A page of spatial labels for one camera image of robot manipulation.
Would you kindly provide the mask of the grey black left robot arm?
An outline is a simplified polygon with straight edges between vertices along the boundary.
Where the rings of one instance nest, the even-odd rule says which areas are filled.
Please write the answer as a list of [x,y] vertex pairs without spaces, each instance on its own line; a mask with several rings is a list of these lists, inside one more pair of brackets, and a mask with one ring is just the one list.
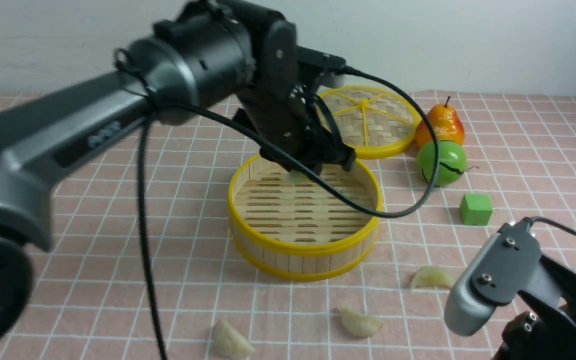
[[51,249],[51,192],[153,120],[180,126],[234,95],[222,123],[287,171],[350,171],[355,151],[313,107],[345,60],[297,44],[297,27],[246,0],[195,0],[114,53],[115,70],[0,112],[0,339],[34,285],[25,244]]

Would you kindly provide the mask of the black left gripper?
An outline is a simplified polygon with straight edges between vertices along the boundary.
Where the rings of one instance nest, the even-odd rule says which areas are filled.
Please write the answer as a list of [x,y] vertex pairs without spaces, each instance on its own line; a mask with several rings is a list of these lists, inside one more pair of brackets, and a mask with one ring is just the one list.
[[252,85],[238,92],[234,123],[263,137],[314,173],[324,165],[349,172],[355,150],[346,145],[317,90],[339,75],[346,60],[306,47],[266,50]]

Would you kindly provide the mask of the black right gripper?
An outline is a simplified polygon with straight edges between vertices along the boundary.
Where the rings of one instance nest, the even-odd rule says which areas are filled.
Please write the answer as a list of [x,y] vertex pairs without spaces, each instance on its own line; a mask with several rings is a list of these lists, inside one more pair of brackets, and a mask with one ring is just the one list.
[[519,298],[528,306],[508,322],[496,360],[576,360],[576,272],[542,256]]

